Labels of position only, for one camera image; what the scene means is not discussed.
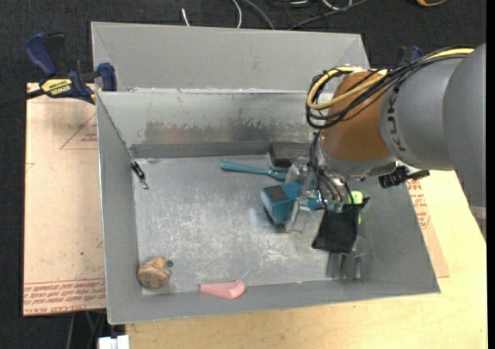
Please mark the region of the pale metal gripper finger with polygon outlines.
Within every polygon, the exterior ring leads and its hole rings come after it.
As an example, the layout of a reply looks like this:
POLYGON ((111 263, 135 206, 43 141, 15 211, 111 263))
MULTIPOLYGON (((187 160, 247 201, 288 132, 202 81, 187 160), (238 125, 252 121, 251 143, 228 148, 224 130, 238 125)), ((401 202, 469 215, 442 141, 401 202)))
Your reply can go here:
POLYGON ((304 181, 309 175, 307 163, 293 163, 286 173, 286 183, 304 181))
POLYGON ((303 232, 310 211, 309 193, 307 191, 303 191, 294 202, 289 230, 303 232))

